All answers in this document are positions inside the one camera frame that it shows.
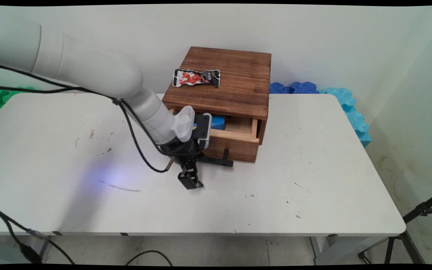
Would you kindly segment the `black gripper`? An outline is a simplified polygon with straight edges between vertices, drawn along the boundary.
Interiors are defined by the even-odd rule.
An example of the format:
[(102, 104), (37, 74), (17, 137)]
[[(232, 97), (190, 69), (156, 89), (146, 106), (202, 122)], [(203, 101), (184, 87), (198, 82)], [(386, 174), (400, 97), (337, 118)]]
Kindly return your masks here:
[(175, 159), (181, 159), (182, 172), (178, 174), (178, 180), (188, 190), (204, 187), (203, 183), (198, 178), (197, 171), (197, 155), (199, 155), (202, 150), (200, 144), (193, 139), (187, 142), (173, 139), (162, 145), (162, 152), (164, 155)]

